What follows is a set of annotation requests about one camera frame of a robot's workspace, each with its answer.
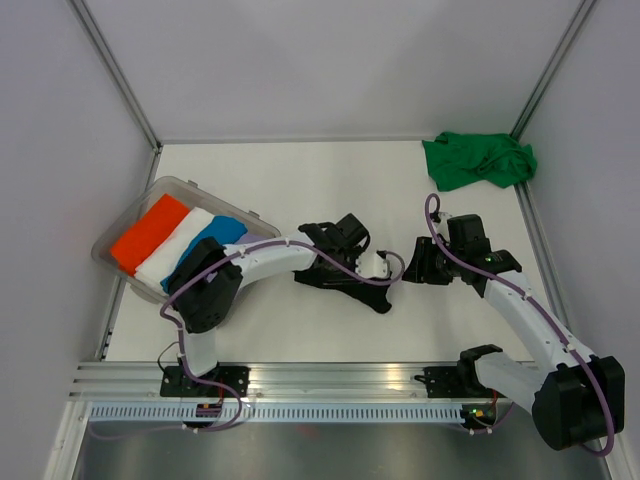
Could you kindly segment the black t shirt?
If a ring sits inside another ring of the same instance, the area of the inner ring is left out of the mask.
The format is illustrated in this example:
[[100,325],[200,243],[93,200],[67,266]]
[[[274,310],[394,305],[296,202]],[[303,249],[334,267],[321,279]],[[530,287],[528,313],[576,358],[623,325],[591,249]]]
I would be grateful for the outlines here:
[[294,281],[318,289],[338,291],[366,305],[378,314],[386,314],[392,308],[392,304],[387,299],[388,286],[370,285],[339,270],[295,271]]

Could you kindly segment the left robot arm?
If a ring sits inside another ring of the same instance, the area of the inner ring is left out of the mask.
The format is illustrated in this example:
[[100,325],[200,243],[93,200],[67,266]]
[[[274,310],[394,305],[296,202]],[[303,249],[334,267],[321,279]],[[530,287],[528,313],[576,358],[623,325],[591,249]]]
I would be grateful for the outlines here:
[[168,299],[161,316],[177,327],[183,383],[206,396],[218,384],[219,360],[213,334],[239,293],[284,273],[294,281],[342,293],[372,309],[391,308],[386,292],[386,257],[370,252],[369,231],[351,213],[339,221],[306,223],[288,236],[223,245],[200,240],[166,281]]

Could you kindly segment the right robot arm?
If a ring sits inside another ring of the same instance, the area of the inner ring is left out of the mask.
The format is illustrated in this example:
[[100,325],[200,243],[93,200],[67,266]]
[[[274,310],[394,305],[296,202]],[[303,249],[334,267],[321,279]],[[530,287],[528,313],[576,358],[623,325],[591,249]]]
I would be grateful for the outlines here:
[[468,396],[495,391],[528,412],[554,450],[604,439],[612,450],[624,428],[625,372],[612,356],[600,357],[545,307],[507,250],[494,250],[476,214],[426,216],[429,236],[416,240],[403,279],[447,286],[460,279],[497,311],[526,347],[528,368],[487,344],[461,352],[456,385]]

